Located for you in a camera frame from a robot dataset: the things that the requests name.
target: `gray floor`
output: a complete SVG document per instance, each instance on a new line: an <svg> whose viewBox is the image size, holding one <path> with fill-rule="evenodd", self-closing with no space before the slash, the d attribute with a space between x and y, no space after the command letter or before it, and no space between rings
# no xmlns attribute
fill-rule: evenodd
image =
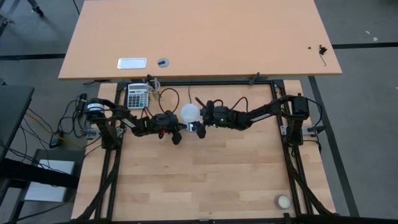
<svg viewBox="0 0 398 224"><path fill-rule="evenodd" d="M8 11L13 0L7 0ZM332 44L398 41L398 1L395 0L316 0ZM78 19L72 1L38 0L47 18L39 19L29 4L21 0L12 13L14 25L7 26L0 37L0 55L65 53ZM81 8L83 0L76 0ZM343 70L338 77L321 77L317 82L333 125L336 140L346 168L354 197L363 217L398 219L398 48L336 50ZM32 85L35 93L31 108L55 126L65 105L80 93L89 97L98 92L98 84L83 86L83 81L57 79L62 59L2 61L0 78L10 85ZM308 97L313 98L307 77L300 78ZM318 114L312 106L312 119ZM49 135L28 119L45 140ZM84 145L84 141L68 136ZM344 196L336 174L325 134L320 136L322 158L337 211L347 215ZM27 136L28 154L33 155L40 144ZM18 132L12 147L24 150ZM61 150L75 150L62 146ZM15 200L11 190L5 204ZM23 215L39 212L54 203L28 203ZM0 222L9 217L9 206L0 208ZM67 221L72 204L21 223L54 223Z"/></svg>

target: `wooden table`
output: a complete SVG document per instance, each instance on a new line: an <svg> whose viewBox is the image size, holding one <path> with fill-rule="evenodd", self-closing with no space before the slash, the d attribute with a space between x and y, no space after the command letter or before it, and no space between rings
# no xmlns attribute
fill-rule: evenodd
<svg viewBox="0 0 398 224"><path fill-rule="evenodd" d="M322 56L325 63L319 45L328 49ZM146 58L147 65L119 70L119 58ZM160 58L169 59L170 65L160 68ZM313 0L85 1L59 78L257 72L341 74Z"/></svg>
<svg viewBox="0 0 398 224"><path fill-rule="evenodd" d="M181 107L189 103L188 88L173 88L180 94L176 111L180 116ZM190 88L192 98L197 96L204 102L220 98L226 106L246 96L249 110L272 99L269 85ZM285 81L285 89L288 95L302 93L300 82L295 80ZM115 92L115 83L102 84L98 97L113 101ZM175 93L166 91L161 103L165 110L172 110L177 103ZM244 103L240 103L236 110L244 108ZM151 101L149 109L153 114L161 112L157 102ZM272 117L245 131L210 127L205 139L182 131L183 139L178 146L172 144L171 135L160 140L157 135L139 138L127 131L113 220L275 218L283 217L285 212L294 216L293 207L282 210L275 204L280 194L291 197L278 128L276 118ZM99 141L87 151L98 145ZM317 144L305 142L300 152L308 186L327 209L334 211ZM105 150L97 149L84 161L73 218L84 211L98 189L104 154Z"/></svg>

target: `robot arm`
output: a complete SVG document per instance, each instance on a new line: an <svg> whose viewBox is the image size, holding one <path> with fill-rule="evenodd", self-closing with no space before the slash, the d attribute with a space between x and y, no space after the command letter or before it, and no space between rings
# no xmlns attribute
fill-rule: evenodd
<svg viewBox="0 0 398 224"><path fill-rule="evenodd" d="M112 116L107 118L105 116L105 107L107 106L112 111ZM137 118L133 116L129 110L124 106L115 105L109 100L93 98L87 102L87 120L91 124L96 124L103 138L103 148L114 149L118 145L117 131L110 126L108 121L118 120L124 123L131 129L133 135L141 137L148 134L158 134L162 138L164 134L173 134L173 143L179 144L181 141L181 134L179 131L186 128L184 124L178 122L177 116L171 111L166 111L165 114L156 114L152 118L148 116Z"/></svg>
<svg viewBox="0 0 398 224"><path fill-rule="evenodd" d="M306 97L301 95L284 96L249 112L231 110L223 105L214 106L213 101L207 101L207 104L204 105L198 98L195 99L203 107L200 110L200 114L203 116L203 124L196 123L199 138L205 137L205 126L243 131L250 128L255 122L270 116L281 115L290 121L287 127L287 142L298 145L303 144L302 124L310 115ZM281 106L286 102L291 102L292 114L288 114L282 110Z"/></svg>

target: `calculator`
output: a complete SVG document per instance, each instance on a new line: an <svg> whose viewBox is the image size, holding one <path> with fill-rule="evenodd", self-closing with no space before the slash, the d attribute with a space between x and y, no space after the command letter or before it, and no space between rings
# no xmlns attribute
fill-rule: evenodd
<svg viewBox="0 0 398 224"><path fill-rule="evenodd" d="M133 83L127 86L127 109L148 107L148 89L146 83Z"/></svg>

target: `wire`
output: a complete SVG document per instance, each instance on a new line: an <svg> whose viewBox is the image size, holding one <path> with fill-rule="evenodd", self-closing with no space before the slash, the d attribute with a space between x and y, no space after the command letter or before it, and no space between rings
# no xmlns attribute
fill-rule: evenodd
<svg viewBox="0 0 398 224"><path fill-rule="evenodd" d="M50 128L51 132L54 133L54 130L51 128L51 125L49 125L41 116L39 116L37 113L35 113L35 111L33 111L30 108L28 108L28 110L32 112L34 115L36 115L38 118L40 118Z"/></svg>
<svg viewBox="0 0 398 224"><path fill-rule="evenodd" d="M141 111L141 118L142 118L142 116L144 115L144 112L145 112L145 114L148 116L148 113L147 113L147 111L145 110L145 107L142 109L142 111Z"/></svg>
<svg viewBox="0 0 398 224"><path fill-rule="evenodd" d="M315 125L313 126L314 130L315 130L315 137L317 137L317 140L304 140L304 141L314 141L318 144L318 148L321 151L322 150L322 145L321 142L319 141L319 136L318 136L318 131L317 131L317 125L321 122L322 120L322 116L323 116L323 108L322 105L317 103L315 100L311 100L309 98L307 98L308 101L311 101L312 103L315 103L318 106L319 109L319 120L315 123Z"/></svg>
<svg viewBox="0 0 398 224"><path fill-rule="evenodd" d="M44 167L47 167L47 168L50 169L50 170L57 171L57 172L60 172L60 173L63 173L63 174L68 174L68 173L66 173L66 172L64 172L64 171L51 168L51 167L48 166L48 165L41 164L39 161L37 161L37 160L34 159L33 157L28 156L27 154L23 154L23 153L21 153L21 152L15 150L15 149L12 149L12 148L8 147L8 150L9 150L10 152L14 153L14 155L16 155L16 156L18 156L18 157L26 157L27 160L29 160L29 161L31 161L31 162L37 164L38 166L41 166L41 168L43 168L43 169L44 169Z"/></svg>
<svg viewBox="0 0 398 224"><path fill-rule="evenodd" d="M25 118L23 118L23 120L25 121L25 123L28 126L28 128L34 133L34 136L39 140L39 143L43 146L43 148L44 148L44 150L45 150L45 152L47 154L47 164L50 167L49 150L43 145L43 143L41 142L41 139L39 138L39 135L35 131L33 131L33 129L30 127L29 123L27 122L27 120Z"/></svg>
<svg viewBox="0 0 398 224"><path fill-rule="evenodd" d="M32 115L30 115L29 113L26 113L26 115L27 115L28 117L32 118L36 123L38 123L38 124L39 124L46 132L48 132L49 134L54 135L55 137L61 139L61 140L64 141L64 142L67 142L67 143L70 143L70 144L74 145L74 146L75 146L76 148L78 148L78 149L81 149L81 147L80 147L78 144L76 144L75 142L73 142L73 141L71 141L71 140L64 139L64 138L61 137L61 136L58 136L58 135L56 135L56 134L54 134L54 133L51 133L49 130L47 130L47 128L44 127L44 125L43 125L42 123L40 123L40 121L39 121L38 119L36 119L36 118L33 117Z"/></svg>
<svg viewBox="0 0 398 224"><path fill-rule="evenodd" d="M83 85L92 85L94 83L103 83L103 82L109 82L111 80L94 80L94 81L90 81L90 82L85 82L83 83Z"/></svg>
<svg viewBox="0 0 398 224"><path fill-rule="evenodd" d="M188 85L189 103L192 103L192 99L191 99L191 84L192 84L192 80L189 82L189 85Z"/></svg>
<svg viewBox="0 0 398 224"><path fill-rule="evenodd" d="M65 130L62 128L62 121L63 121L64 119L66 119L66 118L72 119L71 116L66 116L66 114L67 114L67 112L68 112L69 106L70 106L73 102L76 102L76 100L71 100L71 101L67 104L67 107L65 108L65 112L63 113L61 119L58 121L58 125L57 125L58 130L61 130L61 131L64 132L65 134L70 134L70 133L72 133L72 131L73 131L73 130L65 131Z"/></svg>
<svg viewBox="0 0 398 224"><path fill-rule="evenodd" d="M80 16L80 11L79 11L79 8L77 8L77 5L76 5L76 2L75 2L75 0L73 0L73 3L74 3L74 5L75 5L75 8L76 8L77 14L79 14L79 16Z"/></svg>
<svg viewBox="0 0 398 224"><path fill-rule="evenodd" d="M316 101L314 101L314 100L311 100L311 99L309 99L309 98L307 98L307 100L308 101L311 101L312 103L315 103L317 106L318 106L318 108L319 108L319 120L317 121L317 123L313 126L314 128L316 128L317 127L317 125L321 122L321 120L322 120L322 115L323 115L323 108L322 108L322 105L320 105L319 103L317 103Z"/></svg>
<svg viewBox="0 0 398 224"><path fill-rule="evenodd" d="M37 138L38 140L40 140L40 141L46 143L47 145L50 145L50 143L48 143L48 142L44 141L43 139L37 137L35 134L33 134L32 132L26 130L24 127L20 126L19 128L21 128L22 130L24 130L25 132L27 132L27 133L30 134L31 136Z"/></svg>
<svg viewBox="0 0 398 224"><path fill-rule="evenodd" d="M87 148L88 146L94 144L96 141L98 141L102 136L98 137L97 139L95 139L93 142L90 142L89 144L87 144L85 147L83 147L83 149Z"/></svg>
<svg viewBox="0 0 398 224"><path fill-rule="evenodd" d="M235 106L238 105L238 103L243 99L246 100L246 112L248 113L249 112L249 101L245 96L238 99L238 101L235 103L235 105L230 110L233 110L235 108Z"/></svg>
<svg viewBox="0 0 398 224"><path fill-rule="evenodd" d="M35 213L35 214L27 215L27 216L18 218L18 219L16 219L16 220L12 220L12 221L6 222L6 223L4 223L4 224L13 224L13 223L17 223L17 222L19 222L19 221L25 220L25 219L27 219L27 218L32 218L32 217L35 217L35 216L37 216L37 215L45 214L45 213L51 212L52 210L55 210L55 209L57 209L57 208L59 208L59 207L62 207L62 206L64 206L64 205L68 204L68 203L69 203L69 202L65 202L65 203L62 203L62 204L60 204L60 205L57 205L57 206L55 206L55 207L53 207L53 208L44 210L44 211L42 211L42 212L37 212L37 213Z"/></svg>
<svg viewBox="0 0 398 224"><path fill-rule="evenodd" d="M319 147L320 149L322 149L322 147L321 147L321 143L319 142L319 140L303 140L303 141L311 141L311 142L316 142L316 143L318 144L318 147Z"/></svg>
<svg viewBox="0 0 398 224"><path fill-rule="evenodd" d="M94 149L92 149L90 152L87 152L87 153L85 154L85 156L83 157L83 159L84 159L86 156L88 156L88 154L92 153L95 149L97 149L97 148L99 148L99 147L101 147L101 146L102 146L102 145L99 145L99 146L95 147Z"/></svg>
<svg viewBox="0 0 398 224"><path fill-rule="evenodd" d="M25 139L25 154L27 154L27 140L26 140L26 134L25 134L25 131L24 131L23 128L22 128L22 133L24 134L24 139Z"/></svg>
<svg viewBox="0 0 398 224"><path fill-rule="evenodd" d="M151 117L153 117L154 115L152 115L152 113L149 111L149 108L148 107L144 107L144 109L149 113L149 115L151 116Z"/></svg>
<svg viewBox="0 0 398 224"><path fill-rule="evenodd" d="M177 105L175 106L174 110L172 111L172 113L174 113L174 112L177 110L178 105L180 104L180 95L179 95L179 93L178 93L176 90L174 90L173 88L166 88L166 89L164 89L164 90L160 93L160 95L159 95L159 100L158 100L158 102L159 102L159 107L160 107L160 109L162 110L162 112L166 114L166 112L165 112L165 111L163 110L163 108L162 108L162 105L160 104L160 99L161 99L161 97L162 97L162 94L163 94L163 92L166 91L166 90L173 90L173 91L177 94L177 98L178 98L178 100L177 100Z"/></svg>
<svg viewBox="0 0 398 224"><path fill-rule="evenodd" d="M224 106L224 102L222 100L217 99L217 100L213 101L213 103L217 103L217 102L221 102L221 106Z"/></svg>

